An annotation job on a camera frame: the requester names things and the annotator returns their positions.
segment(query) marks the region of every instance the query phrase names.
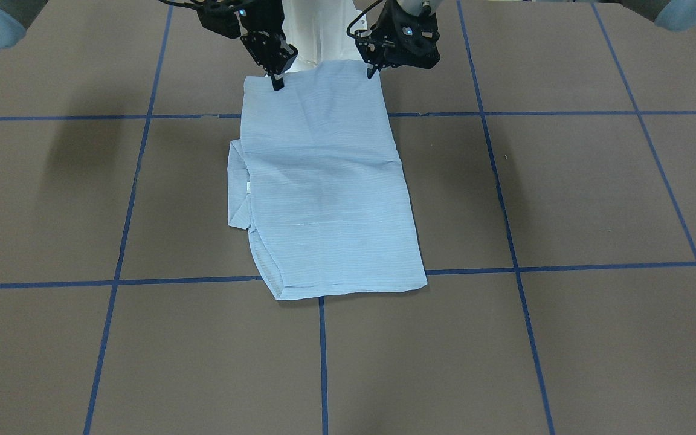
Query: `blue tape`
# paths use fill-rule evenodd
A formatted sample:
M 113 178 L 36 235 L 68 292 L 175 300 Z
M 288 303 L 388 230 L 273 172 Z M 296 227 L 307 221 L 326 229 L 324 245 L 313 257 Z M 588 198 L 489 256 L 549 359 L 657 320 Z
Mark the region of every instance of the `blue tape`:
M 152 93 L 149 97 L 149 109 L 147 110 L 146 123 L 144 124 L 144 132 L 141 135 L 141 146 L 138 151 L 138 160 L 136 161 L 136 171 L 133 175 L 133 186 L 130 188 L 130 199 L 127 204 L 127 215 L 125 215 L 125 225 L 122 231 L 122 238 L 120 240 L 120 254 L 117 261 L 117 267 L 114 270 L 114 280 L 119 281 L 120 275 L 122 273 L 122 263 L 125 257 L 125 245 L 127 244 L 128 232 L 131 227 L 131 218 L 133 216 L 133 206 L 136 201 L 136 185 L 138 184 L 138 174 L 141 173 L 141 160 L 144 158 L 144 151 L 146 150 L 147 136 L 149 136 L 149 126 L 152 124 L 152 111 L 155 108 L 155 99 L 157 98 L 157 87 L 160 82 L 160 71 L 163 68 L 163 58 L 166 55 L 166 45 L 168 43 L 168 35 L 171 27 L 171 16 L 173 12 L 173 6 L 168 7 L 168 14 L 166 16 L 166 28 L 163 31 L 163 41 L 160 45 L 160 55 L 158 56 L 157 69 L 155 69 L 155 80 L 152 83 Z M 101 336 L 101 344 L 98 352 L 98 361 L 96 363 L 96 372 L 93 379 L 93 388 L 91 389 L 91 398 L 88 403 L 88 415 L 85 418 L 85 431 L 83 435 L 89 435 L 91 432 L 91 424 L 93 423 L 93 412 L 95 410 L 96 398 L 98 394 L 98 386 L 100 385 L 100 377 L 102 376 L 102 369 L 104 368 L 104 355 L 106 353 L 106 345 L 109 339 L 109 329 L 111 327 L 111 318 L 114 314 L 114 301 L 117 299 L 117 289 L 118 285 L 115 284 L 111 288 L 111 294 L 109 295 L 109 306 L 107 308 L 107 317 L 104 323 L 104 333 Z
M 390 111 L 389 118 L 423 118 L 428 116 L 480 116 L 477 111 L 427 111 L 426 113 L 414 111 Z
M 514 248 L 514 241 L 512 239 L 512 230 L 509 223 L 509 215 L 506 212 L 506 203 L 503 198 L 503 192 L 501 190 L 501 181 L 498 173 L 498 168 L 495 165 L 494 151 L 492 150 L 491 141 L 491 131 L 488 128 L 488 122 L 485 115 L 485 107 L 483 105 L 483 97 L 480 92 L 480 82 L 477 80 L 477 72 L 474 66 L 474 60 L 472 57 L 472 49 L 469 44 L 469 34 L 466 32 L 466 22 L 463 19 L 463 9 L 461 6 L 461 0 L 456 1 L 458 6 L 458 15 L 461 20 L 461 31 L 463 33 L 463 41 L 466 44 L 466 55 L 469 57 L 469 67 L 472 71 L 472 80 L 474 82 L 474 91 L 477 97 L 477 105 L 480 108 L 480 118 L 483 123 L 483 132 L 485 133 L 485 143 L 487 145 L 489 157 L 491 157 L 491 170 L 494 172 L 495 178 L 495 192 L 498 195 L 498 201 L 501 206 L 501 211 L 503 213 L 503 221 L 506 227 L 506 241 L 509 244 L 509 251 L 512 256 L 512 266 L 514 269 L 515 280 L 517 281 L 517 290 L 520 294 L 520 303 L 523 306 L 523 315 L 525 317 L 525 328 L 528 334 L 528 341 L 530 342 L 530 352 L 533 354 L 533 365 L 536 368 L 536 378 L 538 378 L 539 391 L 541 392 L 541 401 L 544 404 L 544 414 L 547 418 L 547 429 L 549 429 L 550 435 L 555 435 L 555 424 L 552 421 L 552 410 L 549 405 L 549 397 L 547 397 L 547 387 L 544 383 L 544 373 L 541 370 L 541 361 L 538 356 L 538 349 L 536 347 L 536 336 L 533 333 L 533 324 L 530 321 L 530 311 L 528 311 L 527 300 L 525 298 L 525 288 L 523 286 L 522 275 L 520 274 L 520 267 L 517 263 L 517 252 Z
M 521 267 L 520 272 L 573 272 L 577 270 L 661 269 L 668 267 L 696 267 L 696 262 L 528 266 Z
M 627 94 L 630 96 L 630 102 L 633 103 L 633 107 L 635 108 L 635 111 L 637 113 L 641 129 L 643 129 L 643 135 L 646 137 L 646 142 L 649 144 L 651 154 L 654 157 L 654 162 L 657 165 L 657 170 L 660 171 L 660 176 L 662 176 L 662 182 L 665 184 L 665 189 L 668 191 L 668 195 L 671 198 L 671 202 L 673 203 L 673 209 L 676 211 L 678 220 L 681 223 L 682 229 L 684 229 L 684 234 L 686 235 L 687 242 L 689 243 L 689 248 L 691 249 L 694 255 L 694 259 L 696 260 L 696 246 L 694 245 L 694 240 L 691 237 L 691 232 L 689 231 L 687 223 L 684 220 L 684 215 L 682 214 L 682 210 L 678 205 L 676 196 L 673 193 L 671 183 L 668 181 L 668 176 L 666 176 L 665 174 L 665 168 L 663 168 L 662 162 L 660 162 L 660 156 L 659 154 L 657 154 L 657 148 L 654 146 L 654 141 L 652 140 L 651 135 L 649 134 L 649 129 L 646 126 L 646 122 L 643 120 L 643 115 L 641 111 L 638 110 L 638 104 L 636 103 L 635 96 L 633 95 L 633 90 L 630 88 L 630 84 L 627 82 L 627 76 L 625 75 L 624 69 L 622 69 L 622 64 L 619 63 L 619 58 L 616 57 L 616 50 L 614 50 L 614 46 L 613 44 L 611 44 L 611 38 L 608 37 L 608 32 L 605 29 L 603 20 L 601 19 L 600 13 L 598 12 L 598 8 L 596 8 L 594 3 L 591 4 L 591 7 L 592 11 L 594 11 L 594 16 L 598 20 L 598 24 L 600 25 L 600 30 L 603 32 L 603 37 L 605 38 L 605 43 L 608 45 L 608 50 L 611 51 L 611 57 L 613 57 L 614 63 L 616 64 L 616 68 L 619 70 L 619 76 L 621 76 L 622 78 L 622 83 L 624 83 L 625 89 L 627 90 Z
M 108 119 L 146 119 L 146 115 L 64 115 L 64 116 L 0 116 L 0 121 L 94 121 Z
M 112 286 L 114 281 L 111 279 L 100 281 L 56 281 L 49 283 L 0 283 L 0 290 L 3 289 L 50 289 L 55 287 L 92 287 L 92 286 Z
M 696 110 L 651 110 L 651 111 L 640 111 L 641 115 L 696 115 Z
M 635 115 L 635 111 L 488 111 L 486 116 Z
M 262 276 L 240 275 L 204 276 L 198 278 L 120 279 L 119 284 L 121 286 L 151 286 L 162 284 L 238 283 L 243 281 L 262 281 Z
M 326 378 L 326 315 L 324 297 L 318 298 L 318 336 L 321 344 L 321 435 L 329 434 L 329 400 Z
M 188 115 L 152 115 L 152 119 L 240 118 L 240 113 L 197 113 Z
M 426 275 L 483 275 L 489 273 L 514 273 L 512 267 L 495 267 L 486 269 L 434 269 L 427 270 Z

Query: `folded shirt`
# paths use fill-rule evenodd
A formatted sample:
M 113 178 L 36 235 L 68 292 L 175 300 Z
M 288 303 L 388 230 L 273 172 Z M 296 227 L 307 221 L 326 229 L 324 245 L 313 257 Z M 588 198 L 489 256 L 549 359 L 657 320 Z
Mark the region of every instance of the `folded shirt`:
M 425 286 L 378 75 L 334 60 L 284 80 L 246 78 L 227 162 L 229 225 L 275 299 Z

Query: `cable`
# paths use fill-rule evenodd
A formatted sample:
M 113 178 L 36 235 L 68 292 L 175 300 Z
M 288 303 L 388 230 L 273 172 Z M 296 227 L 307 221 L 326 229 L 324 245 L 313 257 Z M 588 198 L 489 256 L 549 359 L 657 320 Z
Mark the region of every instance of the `cable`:
M 367 13 L 369 13 L 369 11 L 371 11 L 372 9 L 374 9 L 375 6 L 379 5 L 379 4 L 382 3 L 382 2 L 383 2 L 383 0 L 377 0 L 375 3 L 372 3 L 368 8 L 364 9 L 364 11 L 362 11 L 362 12 L 359 14 L 359 16 L 357 16 L 352 22 L 350 22 L 350 24 L 348 25 L 348 28 L 346 28 L 346 34 L 347 34 L 348 36 L 350 36 L 351 38 L 356 39 L 357 41 L 361 40 L 362 38 L 360 38 L 359 36 L 356 36 L 356 35 L 354 35 L 353 33 L 350 32 L 350 28 L 353 27 L 354 24 L 356 24 L 357 22 L 359 22 L 359 20 L 361 19 L 361 17 L 365 16 Z

